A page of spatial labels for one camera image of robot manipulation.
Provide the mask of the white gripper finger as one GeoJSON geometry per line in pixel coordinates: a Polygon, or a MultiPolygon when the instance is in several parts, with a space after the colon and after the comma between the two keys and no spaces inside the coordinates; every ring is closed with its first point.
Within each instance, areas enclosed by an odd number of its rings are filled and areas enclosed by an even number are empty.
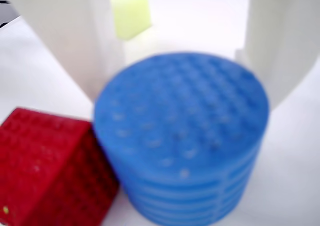
{"type": "Polygon", "coordinates": [[[251,69],[275,109],[320,55],[320,0],[249,0],[237,62],[251,69]]]}
{"type": "Polygon", "coordinates": [[[9,1],[90,99],[124,65],[111,0],[9,1]]]}

